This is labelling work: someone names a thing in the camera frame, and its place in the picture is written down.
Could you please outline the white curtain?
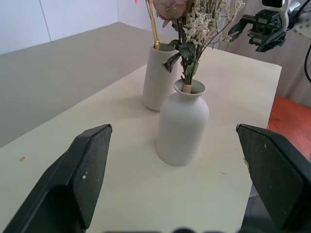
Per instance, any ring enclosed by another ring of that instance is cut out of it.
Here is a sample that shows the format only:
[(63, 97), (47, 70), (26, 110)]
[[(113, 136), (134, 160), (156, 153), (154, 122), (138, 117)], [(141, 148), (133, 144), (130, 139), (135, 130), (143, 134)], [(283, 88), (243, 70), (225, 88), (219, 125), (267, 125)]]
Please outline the white curtain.
[[(254, 16), (264, 9), (261, 0), (244, 0), (245, 6), (238, 13), (230, 28), (237, 24), (243, 15)], [(300, 3), (298, 11), (311, 9), (311, 0), (296, 0)], [(257, 52), (257, 46), (249, 44), (248, 24), (242, 34), (233, 42), (220, 43), (217, 49), (281, 66), (277, 94), (311, 108), (311, 40), (287, 31), (285, 42), (267, 52)]]

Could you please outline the pink rose dried flower bouquet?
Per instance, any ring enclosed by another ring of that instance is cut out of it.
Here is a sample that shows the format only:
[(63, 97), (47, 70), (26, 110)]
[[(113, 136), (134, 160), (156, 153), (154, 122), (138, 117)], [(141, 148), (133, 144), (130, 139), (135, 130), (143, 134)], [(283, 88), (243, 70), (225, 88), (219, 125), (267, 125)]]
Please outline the pink rose dried flower bouquet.
[(231, 35), (226, 33), (245, 6), (244, 0), (152, 0), (156, 15), (169, 22), (178, 33), (178, 38), (169, 45), (177, 50), (163, 67), (171, 72), (180, 60), (183, 72), (182, 92), (190, 93), (192, 79), (199, 67), (200, 58), (208, 46), (229, 42)]

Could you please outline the white bottle-shaped vase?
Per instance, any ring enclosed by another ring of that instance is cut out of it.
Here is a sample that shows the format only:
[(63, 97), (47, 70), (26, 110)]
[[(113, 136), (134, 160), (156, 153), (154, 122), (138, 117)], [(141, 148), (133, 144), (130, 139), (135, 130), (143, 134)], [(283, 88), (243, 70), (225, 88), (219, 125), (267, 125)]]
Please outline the white bottle-shaped vase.
[(209, 108), (202, 98), (206, 87), (198, 80), (192, 81), (190, 93), (183, 92), (182, 80), (173, 87), (175, 92), (160, 109), (156, 151), (165, 163), (186, 166), (195, 157), (206, 131)]

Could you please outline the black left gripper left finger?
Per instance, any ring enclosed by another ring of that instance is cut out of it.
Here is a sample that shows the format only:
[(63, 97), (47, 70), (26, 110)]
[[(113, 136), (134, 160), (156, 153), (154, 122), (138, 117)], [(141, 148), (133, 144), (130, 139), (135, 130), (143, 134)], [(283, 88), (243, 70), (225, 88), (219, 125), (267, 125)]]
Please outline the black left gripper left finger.
[(3, 233), (86, 233), (104, 181), (112, 125), (76, 136), (40, 177)]

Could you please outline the golden stem flower bouquet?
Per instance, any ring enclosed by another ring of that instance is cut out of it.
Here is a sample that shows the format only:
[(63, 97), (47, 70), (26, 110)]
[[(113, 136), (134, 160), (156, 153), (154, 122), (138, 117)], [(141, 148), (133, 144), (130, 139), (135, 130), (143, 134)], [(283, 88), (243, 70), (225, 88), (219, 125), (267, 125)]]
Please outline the golden stem flower bouquet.
[(150, 18), (150, 22), (151, 22), (154, 48), (156, 50), (159, 50), (160, 41), (158, 39), (157, 30), (156, 30), (156, 22), (155, 22), (155, 17), (153, 14), (153, 3), (152, 3), (152, 0), (145, 0), (145, 3), (146, 3), (149, 18)]

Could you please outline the orange red fabric seat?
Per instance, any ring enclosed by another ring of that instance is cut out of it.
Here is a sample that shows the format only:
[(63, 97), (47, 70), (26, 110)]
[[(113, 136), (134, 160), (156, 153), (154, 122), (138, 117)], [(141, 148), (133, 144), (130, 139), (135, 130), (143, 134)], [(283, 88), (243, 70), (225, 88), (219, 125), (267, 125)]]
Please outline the orange red fabric seat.
[(311, 162), (311, 109), (276, 95), (267, 129), (286, 137)]

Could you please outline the white cylinder vase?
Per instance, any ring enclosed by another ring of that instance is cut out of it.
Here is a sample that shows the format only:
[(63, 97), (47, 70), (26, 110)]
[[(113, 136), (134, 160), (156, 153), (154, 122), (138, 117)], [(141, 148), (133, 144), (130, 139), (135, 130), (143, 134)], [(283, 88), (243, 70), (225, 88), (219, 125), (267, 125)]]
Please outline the white cylinder vase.
[(161, 43), (158, 50), (150, 48), (142, 101), (151, 110), (159, 111), (165, 98), (173, 93), (173, 85), (179, 75), (179, 66), (175, 65), (172, 71), (168, 72), (162, 64), (176, 53), (174, 47), (167, 43)]

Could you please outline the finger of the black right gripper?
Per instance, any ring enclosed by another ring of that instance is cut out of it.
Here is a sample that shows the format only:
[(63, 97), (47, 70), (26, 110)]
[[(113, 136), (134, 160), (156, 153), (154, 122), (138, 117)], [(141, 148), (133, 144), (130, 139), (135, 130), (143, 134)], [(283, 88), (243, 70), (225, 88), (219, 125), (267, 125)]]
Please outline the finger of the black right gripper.
[(236, 40), (240, 34), (243, 32), (244, 28), (247, 24), (254, 24), (256, 21), (256, 18), (251, 15), (243, 15), (240, 19), (240, 21), (232, 26), (230, 30), (228, 31), (228, 36), (231, 38), (229, 39), (229, 42), (233, 42)]
[(276, 46), (282, 46), (285, 42), (285, 31), (279, 31), (277, 33), (271, 34), (267, 38), (263, 39), (258, 45), (257, 52), (267, 52)]

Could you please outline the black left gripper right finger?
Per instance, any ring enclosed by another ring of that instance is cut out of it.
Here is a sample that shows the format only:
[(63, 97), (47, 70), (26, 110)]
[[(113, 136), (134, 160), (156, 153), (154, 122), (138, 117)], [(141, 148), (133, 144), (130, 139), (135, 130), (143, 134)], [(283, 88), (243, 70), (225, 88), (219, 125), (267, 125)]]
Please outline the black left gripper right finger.
[(311, 233), (311, 162), (284, 136), (236, 127), (252, 188), (242, 230)]

